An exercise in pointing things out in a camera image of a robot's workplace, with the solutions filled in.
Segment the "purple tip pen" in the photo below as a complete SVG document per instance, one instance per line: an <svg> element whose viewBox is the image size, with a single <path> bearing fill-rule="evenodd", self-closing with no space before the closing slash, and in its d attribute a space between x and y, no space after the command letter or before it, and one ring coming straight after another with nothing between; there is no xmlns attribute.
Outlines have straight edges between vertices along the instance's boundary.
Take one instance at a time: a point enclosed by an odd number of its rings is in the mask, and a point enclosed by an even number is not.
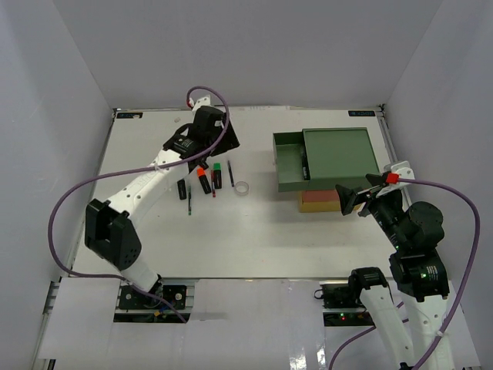
<svg viewBox="0 0 493 370"><path fill-rule="evenodd" d="M227 164L228 173L229 173L229 177L230 177L230 184L231 184L231 187L234 188L235 187L235 181L234 181L234 176L233 176L233 168L232 168L230 160L227 160L226 164Z"/></svg>

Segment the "green drawer tray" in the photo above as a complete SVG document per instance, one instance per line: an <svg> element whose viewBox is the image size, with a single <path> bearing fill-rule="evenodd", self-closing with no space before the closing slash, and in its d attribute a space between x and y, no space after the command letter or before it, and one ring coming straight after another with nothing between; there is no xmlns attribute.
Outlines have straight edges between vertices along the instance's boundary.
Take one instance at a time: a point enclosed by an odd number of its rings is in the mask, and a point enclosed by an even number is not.
<svg viewBox="0 0 493 370"><path fill-rule="evenodd" d="M368 187L367 179L336 183L331 180L304 180L300 148L305 146L303 130L273 134L274 162L277 173L277 189L280 192L302 190L333 190L336 185L344 187Z"/></svg>

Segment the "black ballpoint pen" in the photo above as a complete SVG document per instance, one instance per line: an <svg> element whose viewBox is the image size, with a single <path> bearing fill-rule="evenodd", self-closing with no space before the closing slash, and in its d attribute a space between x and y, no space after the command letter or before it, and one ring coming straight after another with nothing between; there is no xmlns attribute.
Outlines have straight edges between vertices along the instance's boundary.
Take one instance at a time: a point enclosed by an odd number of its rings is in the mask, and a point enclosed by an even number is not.
<svg viewBox="0 0 493 370"><path fill-rule="evenodd" d="M303 172L304 180L309 180L310 179L310 172L309 172L309 168L308 168L307 153L306 153L305 146L302 146L300 148L300 155L301 155L301 164L302 164L302 172Z"/></svg>

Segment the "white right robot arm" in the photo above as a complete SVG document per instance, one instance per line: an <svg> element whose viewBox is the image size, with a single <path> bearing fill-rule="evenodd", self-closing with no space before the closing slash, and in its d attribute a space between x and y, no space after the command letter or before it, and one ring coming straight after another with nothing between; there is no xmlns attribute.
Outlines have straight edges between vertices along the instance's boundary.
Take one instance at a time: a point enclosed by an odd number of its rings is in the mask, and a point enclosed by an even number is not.
<svg viewBox="0 0 493 370"><path fill-rule="evenodd" d="M365 307L381 340L399 369L453 369L449 339L441 330L450 294L445 266L436 248L444 238L441 211L428 202L403 206L402 187L413 179L410 170L369 175L368 189L338 185L341 212L361 205L361 217L371 215L391 242L392 277L407 312L403 323L388 282L377 267L352 270L349 301Z"/></svg>

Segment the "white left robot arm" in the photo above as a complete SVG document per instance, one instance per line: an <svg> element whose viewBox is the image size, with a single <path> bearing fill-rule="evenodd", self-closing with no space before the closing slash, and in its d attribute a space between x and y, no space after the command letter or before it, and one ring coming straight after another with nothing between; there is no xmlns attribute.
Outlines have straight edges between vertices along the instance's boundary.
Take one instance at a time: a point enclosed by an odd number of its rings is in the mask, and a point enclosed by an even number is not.
<svg viewBox="0 0 493 370"><path fill-rule="evenodd" d="M226 114L202 106L191 123L181 126L141 173L109 199L94 199L86 207L85 246L137 286L136 298L148 308L157 306L163 289L160 276L141 256L137 226L156 201L195 169L206 169L206 159L240 145Z"/></svg>

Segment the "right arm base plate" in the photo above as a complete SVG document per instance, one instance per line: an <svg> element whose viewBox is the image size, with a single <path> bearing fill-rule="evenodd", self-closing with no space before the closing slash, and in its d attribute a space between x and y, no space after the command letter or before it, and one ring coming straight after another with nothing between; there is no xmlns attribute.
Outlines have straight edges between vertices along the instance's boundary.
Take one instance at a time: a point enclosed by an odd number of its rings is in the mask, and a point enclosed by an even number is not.
<svg viewBox="0 0 493 370"><path fill-rule="evenodd" d="M348 284L322 284L315 292L314 298L322 301L325 309L357 309L366 308L355 298Z"/></svg>

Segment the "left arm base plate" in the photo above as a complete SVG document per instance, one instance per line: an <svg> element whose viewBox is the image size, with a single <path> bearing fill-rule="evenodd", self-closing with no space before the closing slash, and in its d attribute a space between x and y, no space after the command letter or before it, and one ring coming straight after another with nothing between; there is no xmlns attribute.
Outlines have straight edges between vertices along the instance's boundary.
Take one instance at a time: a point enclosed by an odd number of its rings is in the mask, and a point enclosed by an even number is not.
<svg viewBox="0 0 493 370"><path fill-rule="evenodd" d="M186 285L161 285L153 294L168 301L176 310L183 310L186 307ZM123 285L119 291L116 307L130 311L161 309L166 308L166 305L156 298L139 293L130 285Z"/></svg>

